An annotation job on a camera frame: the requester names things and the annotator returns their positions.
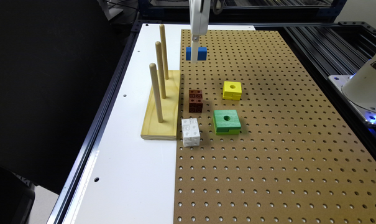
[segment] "block with hole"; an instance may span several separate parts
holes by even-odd
[[[222,98],[225,100],[240,100],[242,97],[242,84],[240,82],[224,82]]]
[[[201,90],[189,90],[189,113],[201,113],[203,110],[203,93]]]
[[[236,110],[214,110],[213,122],[216,135],[239,134],[242,127]]]
[[[199,146],[200,131],[197,118],[182,119],[183,147]]]
[[[192,48],[186,47],[185,60],[190,60],[191,53],[192,53]],[[198,60],[207,60],[207,47],[199,47]]]

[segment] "green block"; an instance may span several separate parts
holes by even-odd
[[[214,110],[213,121],[216,134],[239,134],[242,127],[236,110]]]
[[[240,134],[240,129],[231,129],[228,132],[215,132],[216,135]]]

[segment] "white table surface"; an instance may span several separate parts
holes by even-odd
[[[165,25],[169,70],[180,69],[182,29],[190,25]],[[255,30],[212,25],[209,29]],[[173,223],[177,142],[140,138],[151,87],[149,64],[157,63],[156,41],[160,41],[158,24],[144,24],[64,223]]]

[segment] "white robot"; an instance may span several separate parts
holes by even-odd
[[[370,124],[376,124],[376,54],[352,76],[331,75],[329,79]]]

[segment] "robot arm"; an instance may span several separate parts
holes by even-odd
[[[192,34],[191,63],[197,63],[200,35],[207,34],[210,0],[189,0],[189,8],[190,31]]]

